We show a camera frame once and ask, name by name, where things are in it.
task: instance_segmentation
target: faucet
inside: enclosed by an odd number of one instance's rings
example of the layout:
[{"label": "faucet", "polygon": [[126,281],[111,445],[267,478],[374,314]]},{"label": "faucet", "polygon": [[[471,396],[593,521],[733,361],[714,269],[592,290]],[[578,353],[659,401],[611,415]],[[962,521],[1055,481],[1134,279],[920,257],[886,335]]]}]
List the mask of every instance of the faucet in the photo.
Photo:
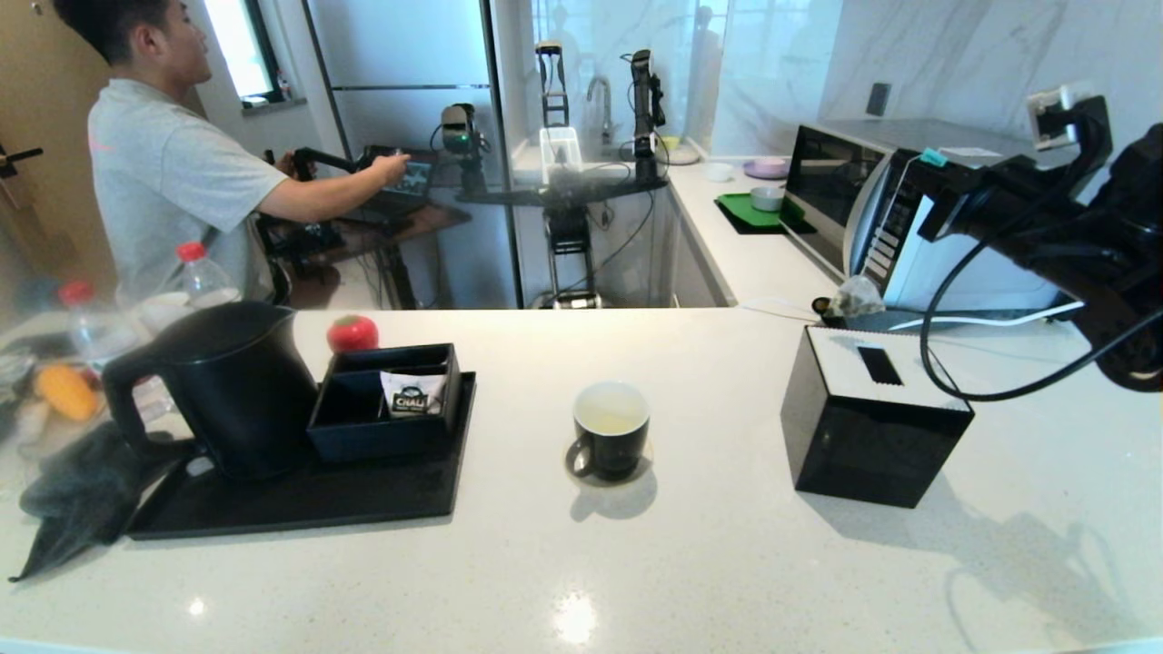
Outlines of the faucet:
[{"label": "faucet", "polygon": [[585,92],[585,99],[587,102],[593,101],[593,87],[598,85],[602,86],[602,107],[601,107],[601,144],[609,145],[613,142],[613,135],[611,134],[609,123],[609,80],[605,77],[597,74],[590,80],[590,88]]}]

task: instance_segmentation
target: man's arm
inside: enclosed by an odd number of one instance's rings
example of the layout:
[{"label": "man's arm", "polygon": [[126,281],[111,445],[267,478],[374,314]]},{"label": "man's arm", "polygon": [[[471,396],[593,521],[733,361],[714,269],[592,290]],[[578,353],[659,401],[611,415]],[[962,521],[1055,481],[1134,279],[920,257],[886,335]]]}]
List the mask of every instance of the man's arm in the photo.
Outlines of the man's arm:
[{"label": "man's arm", "polygon": [[394,186],[407,170],[408,155],[377,157],[347,177],[298,182],[287,179],[272,190],[258,211],[295,222],[319,222],[358,207],[385,186]]}]

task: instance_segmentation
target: microwave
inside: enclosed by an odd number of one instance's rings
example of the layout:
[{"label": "microwave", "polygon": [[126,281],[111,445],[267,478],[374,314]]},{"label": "microwave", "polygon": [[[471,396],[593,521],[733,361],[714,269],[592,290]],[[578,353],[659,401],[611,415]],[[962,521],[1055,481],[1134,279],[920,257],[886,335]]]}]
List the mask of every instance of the microwave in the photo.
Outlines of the microwave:
[{"label": "microwave", "polygon": [[[1035,154],[1026,142],[932,119],[800,126],[783,211],[812,229],[789,236],[836,279],[871,279],[889,308],[928,308],[937,286],[977,244],[961,234],[936,241],[919,235],[934,202],[914,183],[928,164],[911,159],[926,148],[948,158],[947,166],[979,168],[1016,155],[1046,166],[1063,163],[1062,154]],[[986,249],[957,277],[940,308],[1041,310],[1057,297],[1054,284]]]}]

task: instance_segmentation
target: kettle handle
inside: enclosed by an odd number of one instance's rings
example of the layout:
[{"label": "kettle handle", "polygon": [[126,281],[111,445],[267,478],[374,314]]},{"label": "kettle handle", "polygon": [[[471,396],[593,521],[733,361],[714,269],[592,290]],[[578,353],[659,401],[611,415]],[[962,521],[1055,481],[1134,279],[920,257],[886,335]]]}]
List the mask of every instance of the kettle handle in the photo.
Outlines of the kettle handle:
[{"label": "kettle handle", "polygon": [[113,421],[121,429],[129,448],[141,457],[164,456],[176,449],[187,449],[185,445],[149,440],[145,435],[145,424],[142,422],[137,404],[134,401],[134,386],[137,385],[137,381],[157,375],[162,370],[162,363],[145,347],[114,358],[106,364],[105,371],[101,374],[101,384],[105,386],[105,397],[109,404]]}]

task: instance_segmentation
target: window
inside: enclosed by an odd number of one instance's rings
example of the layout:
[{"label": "window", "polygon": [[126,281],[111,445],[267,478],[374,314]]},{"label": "window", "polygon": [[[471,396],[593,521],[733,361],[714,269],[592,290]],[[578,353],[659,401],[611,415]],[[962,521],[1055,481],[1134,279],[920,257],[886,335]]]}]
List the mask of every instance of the window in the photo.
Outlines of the window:
[{"label": "window", "polygon": [[285,100],[258,0],[206,0],[206,10],[243,106],[250,106],[247,98],[254,97]]}]

